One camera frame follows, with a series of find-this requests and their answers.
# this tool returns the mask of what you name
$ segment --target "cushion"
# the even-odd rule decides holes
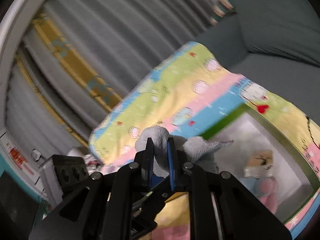
[[[320,124],[318,67],[282,57],[249,53],[244,60],[228,70],[241,73],[270,92],[290,101]]]
[[[308,0],[235,0],[235,6],[250,52],[320,66],[320,19]]]
[[[210,27],[196,38],[196,42],[206,46],[224,68],[238,63],[248,53],[236,14],[226,16]]]

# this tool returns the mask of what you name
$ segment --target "red heart print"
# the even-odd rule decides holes
[[[264,114],[268,108],[269,108],[268,105],[260,105],[260,106],[257,106],[258,112],[259,112],[260,114]]]

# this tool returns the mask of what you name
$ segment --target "couch armrest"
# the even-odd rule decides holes
[[[195,41],[206,46],[226,69],[237,64],[248,54],[236,14],[210,27],[197,36]]]

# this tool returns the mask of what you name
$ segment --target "screw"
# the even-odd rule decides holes
[[[183,164],[183,167],[187,170],[190,170],[193,168],[193,164],[192,163],[189,163],[189,162],[186,162]]]
[[[221,177],[223,177],[224,179],[230,179],[231,173],[228,171],[223,171],[223,172],[221,172]]]
[[[94,172],[91,174],[91,179],[97,180],[101,178],[101,173],[100,172]]]
[[[135,162],[130,163],[130,164],[129,164],[129,167],[130,167],[130,169],[136,169],[136,168],[139,167],[139,163],[135,163]]]

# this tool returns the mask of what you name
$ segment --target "blue gripper pad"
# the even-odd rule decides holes
[[[154,153],[152,153],[150,162],[149,162],[149,172],[148,172],[148,186],[151,189],[153,184],[153,160],[154,160]]]
[[[173,165],[173,158],[172,158],[172,149],[170,141],[167,142],[167,151],[168,151],[168,164],[169,164],[169,176],[170,176],[170,186],[171,190],[174,191],[175,185],[175,172],[174,172],[174,165]]]
[[[153,177],[152,177],[152,186],[151,188],[154,188],[156,187],[159,183],[161,183],[162,181],[164,180],[163,177],[158,177],[156,175],[153,174]]]

